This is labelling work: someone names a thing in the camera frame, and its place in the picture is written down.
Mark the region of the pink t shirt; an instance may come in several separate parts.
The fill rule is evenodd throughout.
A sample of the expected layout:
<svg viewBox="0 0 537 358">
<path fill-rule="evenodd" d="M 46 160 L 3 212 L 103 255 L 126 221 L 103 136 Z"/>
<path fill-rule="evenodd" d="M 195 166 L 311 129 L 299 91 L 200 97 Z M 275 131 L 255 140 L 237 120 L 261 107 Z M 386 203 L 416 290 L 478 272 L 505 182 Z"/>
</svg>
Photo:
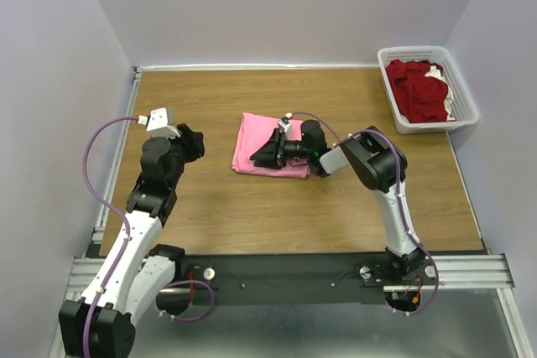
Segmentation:
<svg viewBox="0 0 537 358">
<path fill-rule="evenodd" d="M 256 167 L 250 160 L 270 138 L 277 127 L 278 119 L 244 112 L 239 126 L 237 141 L 232 156 L 232 169 L 239 174 L 252 174 L 273 178 L 307 179 L 310 169 L 306 163 L 293 163 L 282 169 Z"/>
</svg>

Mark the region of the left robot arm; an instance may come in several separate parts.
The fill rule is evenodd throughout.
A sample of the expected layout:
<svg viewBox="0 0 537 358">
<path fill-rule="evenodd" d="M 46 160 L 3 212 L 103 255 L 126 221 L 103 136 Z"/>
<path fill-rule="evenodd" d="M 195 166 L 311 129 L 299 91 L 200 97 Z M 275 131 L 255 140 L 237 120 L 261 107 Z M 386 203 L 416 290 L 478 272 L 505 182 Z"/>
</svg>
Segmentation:
<svg viewBox="0 0 537 358">
<path fill-rule="evenodd" d="M 175 202 L 185 165 L 205 154 L 204 135 L 187 125 L 155 131 L 142 146 L 141 172 L 128 196 L 123 224 L 96 276 L 77 300 L 66 300 L 59 312 L 64 350 L 69 357 L 127 357 L 136 324 L 158 293 L 167 287 L 185 290 L 192 300 L 211 286 L 187 272 L 185 251 L 155 245 Z"/>
</svg>

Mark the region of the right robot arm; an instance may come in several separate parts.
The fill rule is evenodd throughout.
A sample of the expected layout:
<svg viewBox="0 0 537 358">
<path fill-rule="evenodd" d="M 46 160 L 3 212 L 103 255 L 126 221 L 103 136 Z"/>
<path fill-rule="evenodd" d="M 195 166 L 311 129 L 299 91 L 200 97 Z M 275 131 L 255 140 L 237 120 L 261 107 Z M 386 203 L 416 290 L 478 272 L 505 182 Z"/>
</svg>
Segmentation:
<svg viewBox="0 0 537 358">
<path fill-rule="evenodd" d="M 406 201 L 408 162 L 404 154 L 375 126 L 352 134 L 331 148 L 316 120 L 300 124 L 299 140 L 291 140 L 290 131 L 289 118 L 280 119 L 271 137 L 250 155 L 253 165 L 278 170 L 292 160 L 303 160 L 311 173 L 320 178 L 352 167 L 362 185 L 373 192 L 381 211 L 387 240 L 387 276 L 394 283 L 407 283 L 426 255 Z"/>
</svg>

